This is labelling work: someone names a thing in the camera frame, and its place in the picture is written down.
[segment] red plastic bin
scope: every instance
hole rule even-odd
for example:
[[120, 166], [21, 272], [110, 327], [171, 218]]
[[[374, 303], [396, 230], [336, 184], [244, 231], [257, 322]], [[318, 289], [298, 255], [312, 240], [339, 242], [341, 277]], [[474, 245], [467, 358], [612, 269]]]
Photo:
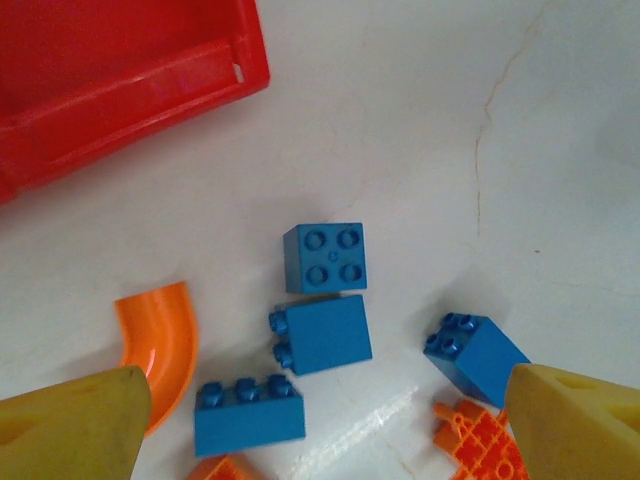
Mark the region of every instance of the red plastic bin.
[[254, 0], [2, 0], [0, 202], [268, 83]]

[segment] crack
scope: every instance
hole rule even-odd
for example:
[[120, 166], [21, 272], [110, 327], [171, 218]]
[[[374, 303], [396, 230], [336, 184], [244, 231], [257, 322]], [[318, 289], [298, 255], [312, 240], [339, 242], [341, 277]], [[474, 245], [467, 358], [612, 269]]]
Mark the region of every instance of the crack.
[[411, 478], [416, 480], [418, 477], [416, 477], [415, 472], [411, 470], [409, 465], [407, 465], [407, 462], [404, 461], [402, 454], [393, 445], [391, 445], [391, 443], [389, 443], [386, 439], [381, 437], [381, 440], [384, 442], [387, 448], [396, 456], [396, 459], [398, 460], [398, 464], [400, 465], [400, 468], [402, 468], [406, 473], [411, 475]]
[[498, 78], [498, 80], [493, 84], [493, 87], [491, 88], [491, 92], [489, 93], [489, 97], [482, 109], [485, 116], [485, 123], [481, 125], [480, 128], [478, 129], [478, 135], [476, 136], [476, 146], [474, 151], [474, 161], [473, 161], [475, 176], [476, 176], [476, 234], [478, 238], [480, 238], [480, 225], [482, 220], [482, 191], [481, 191], [481, 184], [480, 184], [480, 144], [484, 140], [485, 133], [489, 131], [493, 126], [493, 117], [491, 116], [491, 106], [493, 105], [493, 100], [495, 99], [495, 96], [498, 93], [498, 90], [509, 78], [509, 73], [511, 72], [511, 68], [513, 67], [513, 64], [518, 58], [522, 56], [524, 52], [526, 52], [531, 47], [531, 45], [533, 44], [533, 41], [537, 37], [538, 25], [540, 23], [540, 20], [542, 20], [542, 17], [544, 16], [545, 10], [549, 5], [549, 3], [550, 2], [547, 1], [542, 4], [542, 7], [540, 8], [540, 11], [536, 15], [536, 17], [529, 24], [529, 26], [525, 28], [522, 34], [524, 37], [522, 45], [520, 45], [520, 48], [518, 48], [518, 50], [516, 50], [516, 52], [513, 55], [511, 55], [511, 57], [509, 57], [509, 59], [507, 60], [507, 63], [505, 63], [504, 69], [502, 70], [502, 75], [500, 75], [500, 78]]

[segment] orange curved track piece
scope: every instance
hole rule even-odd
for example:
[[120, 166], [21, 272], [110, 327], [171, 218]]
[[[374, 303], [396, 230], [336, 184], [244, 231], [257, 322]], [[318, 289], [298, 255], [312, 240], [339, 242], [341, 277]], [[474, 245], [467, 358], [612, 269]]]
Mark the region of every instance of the orange curved track piece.
[[124, 335], [120, 365], [138, 365], [151, 388], [151, 434], [184, 396], [198, 358], [198, 326], [185, 282], [115, 302]]
[[240, 454], [206, 458], [187, 480], [268, 480]]

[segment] toy brick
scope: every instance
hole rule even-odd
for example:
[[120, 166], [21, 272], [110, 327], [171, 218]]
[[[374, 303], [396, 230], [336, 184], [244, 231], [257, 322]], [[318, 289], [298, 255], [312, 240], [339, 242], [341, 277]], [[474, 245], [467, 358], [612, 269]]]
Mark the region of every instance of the toy brick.
[[269, 315], [269, 324], [280, 339], [276, 360], [296, 375], [373, 358], [362, 295], [292, 305]]
[[529, 359], [488, 317], [449, 313], [429, 335], [424, 354], [458, 389], [504, 407], [509, 375]]
[[302, 224], [287, 232], [283, 240], [287, 292], [367, 288], [361, 223]]
[[241, 378], [227, 389], [207, 383], [196, 396], [194, 430], [196, 457], [304, 438], [303, 399], [284, 375], [262, 385]]

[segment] blue 2x2 brick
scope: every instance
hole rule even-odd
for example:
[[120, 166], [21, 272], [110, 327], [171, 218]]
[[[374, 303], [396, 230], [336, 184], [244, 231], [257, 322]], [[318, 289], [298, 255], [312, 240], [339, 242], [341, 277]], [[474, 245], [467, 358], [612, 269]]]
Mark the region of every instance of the blue 2x2 brick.
[[276, 360], [296, 375], [373, 356], [362, 295], [292, 305], [272, 313], [269, 324], [280, 337]]
[[367, 288], [361, 223], [298, 225], [283, 240], [287, 292], [312, 294]]
[[449, 313], [424, 354], [470, 397], [504, 408], [511, 370], [529, 359], [488, 317]]

